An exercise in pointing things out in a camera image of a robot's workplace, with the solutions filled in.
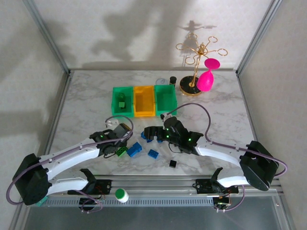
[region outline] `black cylinder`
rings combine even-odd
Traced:
[[[176,85],[176,81],[177,81],[177,78],[176,77],[170,77],[169,78],[169,84],[170,85]]]

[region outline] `green storage bin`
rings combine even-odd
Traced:
[[[162,113],[170,112],[177,108],[177,99],[174,85],[155,85],[155,114],[160,116]]]
[[[112,115],[134,117],[133,87],[114,87],[111,107]]]

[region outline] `white wall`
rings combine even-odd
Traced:
[[[306,9],[283,0],[241,76],[260,142],[289,166],[280,179],[298,230],[307,229]]]
[[[175,49],[198,24],[200,42],[222,68],[240,63],[271,0],[35,0],[71,69],[173,69],[186,55]]]
[[[1,230],[16,209],[6,201],[6,189],[22,159],[42,152],[62,76],[23,2],[0,1]],[[11,197],[19,201],[15,187]]]

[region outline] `yellow bin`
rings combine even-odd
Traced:
[[[155,116],[154,86],[133,87],[134,116]]]

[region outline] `marble surface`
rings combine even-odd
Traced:
[[[212,118],[209,138],[228,144],[246,145],[252,139],[252,131],[241,91],[232,71],[214,73],[215,82],[210,92],[197,97],[187,97],[178,87],[180,79],[191,71],[75,71],[71,86],[53,140],[51,152],[57,152],[84,140],[96,131],[106,129],[104,120],[110,117],[113,87],[155,85],[158,78],[177,77],[176,95],[178,105],[195,102],[205,106]],[[208,117],[195,105],[178,110],[177,118],[191,131],[204,132]],[[232,167],[231,164],[210,157],[172,153],[167,142],[155,140],[146,143],[140,133],[147,126],[162,126],[158,117],[133,118],[135,125],[128,147],[138,141],[143,150],[130,158],[127,154],[109,159],[99,157],[85,161],[70,170],[88,168],[95,175],[211,175],[216,168]],[[155,160],[147,155],[150,149],[159,152]],[[177,161],[170,168],[170,160]]]

